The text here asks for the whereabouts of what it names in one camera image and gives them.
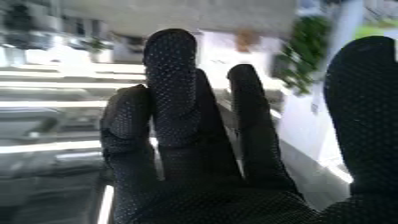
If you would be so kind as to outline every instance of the light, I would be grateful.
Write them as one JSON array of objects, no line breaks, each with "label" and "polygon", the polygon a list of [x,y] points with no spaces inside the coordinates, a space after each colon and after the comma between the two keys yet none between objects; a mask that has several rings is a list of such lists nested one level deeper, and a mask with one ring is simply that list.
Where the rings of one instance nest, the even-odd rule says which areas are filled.
[{"label": "light", "polygon": [[273,115],[273,117],[276,117],[278,119],[283,118],[281,113],[280,113],[274,109],[271,109],[271,115]]},{"label": "light", "polygon": [[0,82],[0,87],[120,89],[136,86],[125,83]]},{"label": "light", "polygon": [[0,108],[104,108],[107,104],[107,101],[0,101]]},{"label": "light", "polygon": [[81,152],[81,153],[68,153],[68,154],[61,154],[58,155],[58,159],[59,160],[68,160],[68,159],[79,159],[79,158],[86,158],[86,157],[98,157],[102,156],[102,152]]},{"label": "light", "polygon": [[[63,69],[61,63],[49,63],[49,65],[20,65],[22,69],[38,69],[38,70],[59,70]],[[93,70],[97,72],[118,72],[118,73],[145,73],[146,66],[134,64],[90,64],[82,66],[82,69]]]},{"label": "light", "polygon": [[63,79],[66,77],[82,77],[82,78],[97,78],[97,79],[116,79],[116,80],[146,80],[146,76],[141,74],[91,74],[91,73],[58,73],[58,72],[17,72],[17,71],[2,71],[2,76],[26,76],[26,77],[36,77],[36,78],[54,78]]},{"label": "light", "polygon": [[[152,137],[150,142],[152,142],[154,146],[157,147],[157,145],[159,145],[157,138]],[[102,148],[102,143],[98,140],[75,141],[75,142],[56,142],[56,143],[34,144],[34,145],[2,146],[0,154],[63,151],[63,150],[81,150],[81,149],[98,149],[98,148]]]},{"label": "light", "polygon": [[102,208],[100,208],[98,224],[109,224],[113,201],[114,201],[114,187],[107,185],[106,192],[104,192],[104,202],[102,202]]},{"label": "light", "polygon": [[353,175],[340,169],[338,166],[329,166],[328,169],[340,179],[351,184],[354,182]]},{"label": "light", "polygon": [[335,158],[319,162],[322,167],[326,167],[335,174],[335,176],[351,184],[354,182],[353,175],[342,170],[340,165],[344,165],[342,158]]}]

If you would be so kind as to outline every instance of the black textured glove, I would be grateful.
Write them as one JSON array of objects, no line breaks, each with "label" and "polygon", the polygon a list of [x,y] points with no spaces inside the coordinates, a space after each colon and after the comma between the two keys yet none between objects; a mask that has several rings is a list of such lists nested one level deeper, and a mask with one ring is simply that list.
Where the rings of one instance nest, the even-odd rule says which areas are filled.
[{"label": "black textured glove", "polygon": [[[360,144],[365,139],[356,134],[360,130],[353,129],[361,119],[368,122],[365,124],[368,128],[376,127],[377,122],[384,122],[367,117],[370,105],[372,103],[376,105],[376,101],[381,102],[379,99],[370,98],[376,101],[367,101],[363,107],[354,100],[363,96],[372,97],[372,94],[365,93],[367,87],[358,87],[356,82],[361,81],[361,84],[370,87],[370,80],[381,78],[372,78],[374,75],[363,77],[363,73],[347,76],[340,68],[345,62],[337,59],[328,81],[328,101],[349,169],[354,179],[360,177],[361,181],[358,182],[356,179],[354,196],[347,202],[317,213],[306,205],[281,162],[271,106],[253,66],[239,65],[230,72],[233,111],[244,151],[242,177],[216,96],[207,75],[196,69],[194,62],[193,35],[178,29],[161,31],[150,38],[145,52],[148,88],[138,86],[120,91],[111,99],[102,120],[104,155],[116,175],[116,223],[292,224],[376,223],[377,221],[398,223],[393,199],[397,177],[390,176],[392,179],[388,176],[379,177],[381,170],[390,172],[390,169],[397,169],[397,166],[392,166],[397,160],[383,159],[383,153],[393,153],[397,135],[390,133],[393,137],[388,134],[384,136],[390,138],[392,148],[384,148],[386,139],[377,138],[377,141],[372,141],[376,136],[368,136],[368,143],[381,142],[381,151],[376,153],[376,148],[370,147],[377,146]],[[392,69],[397,74],[397,65],[386,69]],[[388,88],[392,94],[398,78],[393,80],[395,82],[386,82],[386,87],[381,87],[383,90]],[[397,94],[384,95],[383,101],[390,102],[392,107],[393,102],[398,101],[388,100],[397,100],[397,96]],[[164,177],[157,174],[150,144],[152,116]],[[386,130],[381,129],[386,125],[384,122],[377,126],[379,132]],[[370,154],[379,156],[377,162],[383,161],[384,164],[372,162]]]}]

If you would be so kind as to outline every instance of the finger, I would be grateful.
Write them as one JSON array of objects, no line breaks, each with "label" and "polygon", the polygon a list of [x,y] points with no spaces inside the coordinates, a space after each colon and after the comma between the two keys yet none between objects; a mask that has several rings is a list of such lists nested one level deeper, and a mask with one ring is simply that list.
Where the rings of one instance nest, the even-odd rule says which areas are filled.
[{"label": "finger", "polygon": [[353,194],[398,189],[398,64],[395,40],[368,37],[342,49],[329,67],[326,100]]},{"label": "finger", "polygon": [[146,87],[139,85],[123,89],[111,98],[102,119],[104,156],[114,170],[116,181],[125,181],[118,183],[120,187],[143,188],[157,181],[150,109]]},{"label": "finger", "polygon": [[166,179],[232,177],[241,179],[232,143],[205,72],[198,69],[196,108],[201,114],[198,142],[189,147],[161,146]]},{"label": "finger", "polygon": [[185,30],[161,31],[148,40],[145,64],[155,102],[159,144],[184,147],[198,137],[196,38]]},{"label": "finger", "polygon": [[281,161],[271,105],[253,66],[235,66],[228,77],[248,182],[257,187],[297,193],[296,183]]}]

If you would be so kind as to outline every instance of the gloved hand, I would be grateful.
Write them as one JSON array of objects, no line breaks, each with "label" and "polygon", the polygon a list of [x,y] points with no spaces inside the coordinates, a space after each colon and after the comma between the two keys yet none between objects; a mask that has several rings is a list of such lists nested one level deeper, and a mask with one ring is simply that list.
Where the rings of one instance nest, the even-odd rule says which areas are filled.
[{"label": "gloved hand", "polygon": [[[361,182],[358,183],[356,179],[353,198],[319,213],[308,207],[285,170],[271,106],[253,66],[239,65],[228,75],[244,152],[242,175],[207,75],[196,69],[196,39],[178,29],[161,31],[152,36],[145,51],[148,88],[141,85],[120,90],[111,98],[102,120],[104,156],[116,175],[114,221],[118,224],[292,224],[376,223],[377,221],[395,223],[398,203],[392,193],[397,189],[397,177],[379,178],[381,170],[372,168],[384,167],[383,171],[388,172],[388,169],[397,169],[397,166],[392,167],[392,163],[397,164],[397,162],[384,161],[384,164],[377,165],[372,163],[372,158],[367,156],[372,154],[381,157],[383,154],[376,153],[376,149],[370,149],[367,144],[360,144],[360,140],[365,141],[365,139],[356,134],[360,130],[354,130],[356,122],[368,119],[363,118],[363,112],[374,103],[367,102],[361,107],[356,98],[372,97],[372,94],[365,94],[367,87],[360,87],[358,92],[347,93],[360,80],[370,87],[368,81],[374,80],[374,76],[363,77],[363,74],[347,76],[342,72],[345,70],[335,69],[342,63],[345,61],[337,59],[337,66],[331,66],[328,102],[344,156],[351,160],[347,165],[354,179],[360,176]],[[398,95],[384,95],[384,97],[388,99],[383,99],[383,102],[390,102],[386,100],[395,99]],[[157,161],[150,144],[152,117],[162,158],[162,177],[155,168]],[[372,128],[372,124],[384,120],[367,120],[367,122],[365,125]],[[383,142],[384,146],[384,139],[372,141],[368,137],[367,141],[368,143]],[[393,153],[395,145],[390,144],[392,148],[383,146],[381,152]],[[370,168],[361,166],[363,162],[372,166]],[[388,189],[388,197],[383,195],[381,188]]]}]

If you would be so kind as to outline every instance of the ceiling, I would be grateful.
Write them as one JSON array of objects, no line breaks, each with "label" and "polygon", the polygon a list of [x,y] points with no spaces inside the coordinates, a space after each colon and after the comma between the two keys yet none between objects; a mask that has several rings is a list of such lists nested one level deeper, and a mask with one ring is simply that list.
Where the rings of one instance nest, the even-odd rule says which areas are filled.
[{"label": "ceiling", "polygon": [[130,35],[169,27],[191,31],[253,28],[285,34],[296,18],[296,0],[65,0],[63,6]]}]

